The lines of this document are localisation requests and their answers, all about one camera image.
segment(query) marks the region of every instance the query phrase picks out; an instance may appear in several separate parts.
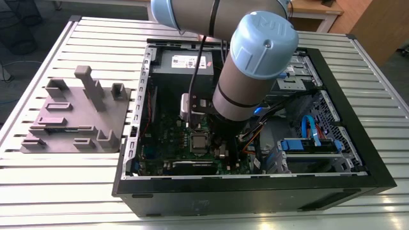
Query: gray fixture plate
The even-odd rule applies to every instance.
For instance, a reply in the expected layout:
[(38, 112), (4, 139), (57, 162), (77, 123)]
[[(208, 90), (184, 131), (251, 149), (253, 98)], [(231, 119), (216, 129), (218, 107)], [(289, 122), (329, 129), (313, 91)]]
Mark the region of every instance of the gray fixture plate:
[[(45, 142), (45, 146), (38, 149), (26, 149), (21, 146), (20, 151), (22, 153), (113, 153), (120, 148), (120, 139), (122, 135), (124, 121), (128, 110), (128, 101), (130, 96), (130, 89), (125, 89), (128, 99), (113, 100), (110, 94), (110, 88), (102, 88), (105, 97), (102, 102), (106, 110), (97, 112), (92, 101), (86, 98), (82, 87), (68, 87), (69, 90), (62, 90), (65, 98), (52, 98), (48, 96), (44, 106), (40, 110), (40, 115), (32, 127), (38, 124), (41, 117), (64, 117), (66, 120), (65, 125), (61, 126), (46, 126), (58, 127), (60, 132), (50, 134), (26, 134), (25, 140), (30, 138), (40, 138)], [(48, 104), (69, 102), (72, 104), (70, 111), (49, 111), (46, 110)], [(90, 134), (80, 134), (77, 127), (96, 127), (96, 132)], [(109, 130), (113, 130), (113, 134), (117, 141), (112, 148), (102, 148), (100, 143), (96, 141), (97, 131), (101, 130), (105, 136), (109, 134)], [(94, 143), (94, 148), (77, 149), (73, 145), (74, 138), (90, 138)]]

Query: blue cable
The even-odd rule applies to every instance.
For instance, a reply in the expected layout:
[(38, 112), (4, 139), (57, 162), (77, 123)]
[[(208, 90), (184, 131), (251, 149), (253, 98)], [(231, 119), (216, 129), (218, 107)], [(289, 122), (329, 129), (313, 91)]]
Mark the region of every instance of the blue cable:
[(18, 101), (18, 99), (14, 99), (14, 100), (12, 100), (12, 101), (6, 101), (6, 102), (0, 102), (0, 104), (12, 103), (12, 102), (16, 102), (16, 101)]
[(315, 143), (315, 146), (321, 146), (321, 142), (319, 142), (319, 138), (318, 138), (318, 131), (314, 127), (314, 119), (310, 115), (305, 115), (302, 117), (302, 122), (301, 122), (301, 137), (302, 138), (309, 138), (306, 136), (306, 121), (309, 122), (309, 126), (310, 126), (310, 129), (311, 129), (311, 134), (313, 134), (313, 139), (314, 139), (314, 143)]

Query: metal case frame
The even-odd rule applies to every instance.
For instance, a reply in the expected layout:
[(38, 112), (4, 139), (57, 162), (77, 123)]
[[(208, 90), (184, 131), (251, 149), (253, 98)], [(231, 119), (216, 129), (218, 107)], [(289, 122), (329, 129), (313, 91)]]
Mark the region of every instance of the metal case frame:
[[(148, 43), (157, 43), (161, 47), (172, 43), (173, 46), (168, 47), (189, 47), (192, 50), (192, 45), (198, 47), (200, 42), (148, 40)], [(204, 50), (218, 49), (213, 48), (217, 45), (206, 43)], [(138, 216), (323, 210), (357, 196), (373, 195), (395, 187), (319, 51), (301, 47), (298, 50), (310, 57), (367, 175), (124, 180), (122, 162), (129, 154), (125, 152), (125, 145), (129, 145), (129, 139), (137, 141), (137, 135), (129, 136), (121, 148), (112, 195), (122, 199)], [(148, 73), (149, 61), (144, 60), (141, 76)], [(146, 82), (144, 78), (140, 81), (138, 91), (142, 92)]]

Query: metal work table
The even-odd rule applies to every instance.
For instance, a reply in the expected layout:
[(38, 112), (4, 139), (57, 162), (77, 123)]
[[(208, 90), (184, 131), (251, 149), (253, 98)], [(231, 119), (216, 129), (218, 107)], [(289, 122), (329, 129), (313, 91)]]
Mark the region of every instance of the metal work table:
[[(299, 46), (318, 48), (395, 179), (397, 188), (319, 212), (137, 218), (110, 196), (118, 154), (22, 154), (52, 78), (80, 85), (73, 70), (89, 65), (101, 86), (138, 86), (145, 40), (197, 39), (146, 21), (69, 21), (0, 131), (0, 228), (58, 229), (382, 229), (409, 225), (409, 109), (361, 45), (341, 34), (299, 32)], [(124, 134), (129, 125), (125, 123)]]

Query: floor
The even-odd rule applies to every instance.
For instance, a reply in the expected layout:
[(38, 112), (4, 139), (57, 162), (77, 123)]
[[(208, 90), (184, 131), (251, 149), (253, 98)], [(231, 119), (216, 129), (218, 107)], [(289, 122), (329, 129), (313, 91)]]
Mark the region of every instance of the floor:
[[(44, 22), (38, 26), (30, 28), (38, 48), (33, 53), (25, 56), (16, 56), (10, 54), (0, 44), (0, 60), (4, 64), (20, 60), (41, 62), (70, 15), (136, 20), (148, 19), (144, 7), (62, 2), (62, 10), (56, 11), (50, 1), (38, 0), (36, 4), (44, 18)], [(5, 122), (16, 105), (16, 101), (13, 100), (20, 98), (38, 67), (40, 64), (32, 62), (16, 63), (5, 67), (6, 71), (13, 75), (14, 80), (8, 84), (0, 81), (0, 126)], [(409, 73), (409, 58), (401, 57), (399, 54), (395, 53), (387, 63), (381, 67), (381, 70), (403, 100), (409, 103), (409, 79), (406, 78)]]

